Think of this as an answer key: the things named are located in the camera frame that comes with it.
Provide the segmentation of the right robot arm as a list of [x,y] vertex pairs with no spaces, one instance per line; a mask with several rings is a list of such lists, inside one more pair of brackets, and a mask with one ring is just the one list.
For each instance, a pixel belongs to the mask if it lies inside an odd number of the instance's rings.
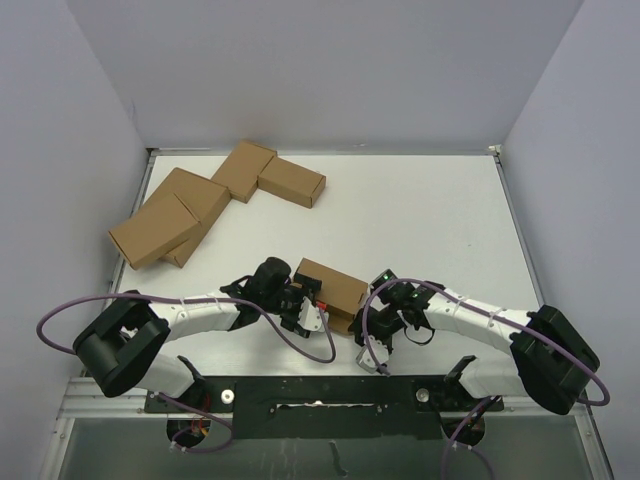
[[515,310],[473,300],[442,284],[399,278],[383,271],[349,327],[360,346],[357,362],[388,374],[393,338],[408,328],[450,332],[502,353],[500,359],[468,356],[444,385],[456,408],[486,397],[528,397],[559,415],[585,403],[590,383],[602,387],[600,360],[566,316],[547,304]]

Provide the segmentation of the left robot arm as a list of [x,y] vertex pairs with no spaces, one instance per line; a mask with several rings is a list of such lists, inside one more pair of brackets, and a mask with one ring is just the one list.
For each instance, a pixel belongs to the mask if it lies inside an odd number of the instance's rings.
[[106,397],[145,388],[190,411],[203,398],[200,375],[186,357],[162,354],[165,343],[238,330],[263,314],[278,316],[281,328],[306,338],[323,327],[316,302],[321,287],[321,280],[293,273],[286,262],[269,257],[254,274],[203,297],[164,303],[132,290],[79,334],[73,351]]

